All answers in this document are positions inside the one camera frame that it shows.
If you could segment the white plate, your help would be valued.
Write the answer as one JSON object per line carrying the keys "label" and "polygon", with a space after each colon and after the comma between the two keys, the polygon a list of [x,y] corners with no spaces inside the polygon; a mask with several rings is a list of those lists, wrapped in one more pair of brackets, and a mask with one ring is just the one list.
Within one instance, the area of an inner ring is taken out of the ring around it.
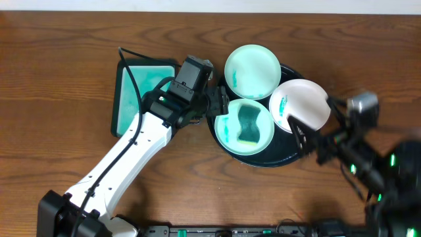
{"label": "white plate", "polygon": [[270,96],[269,111],[275,124],[292,133],[287,118],[293,116],[313,130],[322,128],[330,117],[328,94],[315,82],[305,79],[288,80]]}

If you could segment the mint plate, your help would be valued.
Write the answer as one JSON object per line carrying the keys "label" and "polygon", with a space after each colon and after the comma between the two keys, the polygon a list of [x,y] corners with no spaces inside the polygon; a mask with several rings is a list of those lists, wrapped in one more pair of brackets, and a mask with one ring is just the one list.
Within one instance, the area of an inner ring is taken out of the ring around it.
{"label": "mint plate", "polygon": [[261,100],[280,84],[282,70],[278,58],[266,47],[243,45],[228,57],[224,76],[228,87],[239,97]]}
{"label": "mint plate", "polygon": [[[260,130],[258,144],[245,144],[238,142],[237,137],[240,131],[238,111],[242,105],[258,107],[260,114],[257,119],[257,126]],[[218,140],[225,148],[240,155],[252,155],[262,151],[274,136],[274,121],[270,112],[261,104],[251,99],[235,99],[232,105],[228,106],[227,115],[219,115],[215,120],[215,132]]]}

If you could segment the green scouring sponge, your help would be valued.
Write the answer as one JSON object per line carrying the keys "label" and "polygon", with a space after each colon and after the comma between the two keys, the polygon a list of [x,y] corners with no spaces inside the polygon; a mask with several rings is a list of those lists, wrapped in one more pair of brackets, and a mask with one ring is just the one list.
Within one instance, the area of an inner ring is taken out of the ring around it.
{"label": "green scouring sponge", "polygon": [[260,114],[258,107],[242,105],[238,111],[240,131],[237,137],[238,142],[245,144],[258,144],[260,130],[257,126],[257,119]]}

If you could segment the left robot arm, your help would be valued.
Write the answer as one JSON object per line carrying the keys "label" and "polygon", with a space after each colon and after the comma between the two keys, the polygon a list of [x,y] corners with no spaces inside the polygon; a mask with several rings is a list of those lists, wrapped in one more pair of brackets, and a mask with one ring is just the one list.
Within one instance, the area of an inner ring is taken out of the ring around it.
{"label": "left robot arm", "polygon": [[143,167],[177,131],[203,115],[225,115],[223,86],[180,83],[171,78],[145,93],[126,133],[100,162],[63,195],[48,191],[38,204],[37,236],[139,236],[139,228],[113,215]]}

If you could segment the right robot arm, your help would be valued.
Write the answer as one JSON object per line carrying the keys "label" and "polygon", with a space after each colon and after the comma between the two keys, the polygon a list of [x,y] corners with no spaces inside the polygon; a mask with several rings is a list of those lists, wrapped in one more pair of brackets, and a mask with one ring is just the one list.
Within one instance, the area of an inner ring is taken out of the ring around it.
{"label": "right robot arm", "polygon": [[293,115],[287,121],[301,154],[315,152],[323,165],[338,158],[377,201],[366,206],[366,224],[373,236],[420,235],[420,142],[407,140],[380,155],[364,139],[377,126],[377,99],[329,97],[326,103],[339,128],[323,135]]}

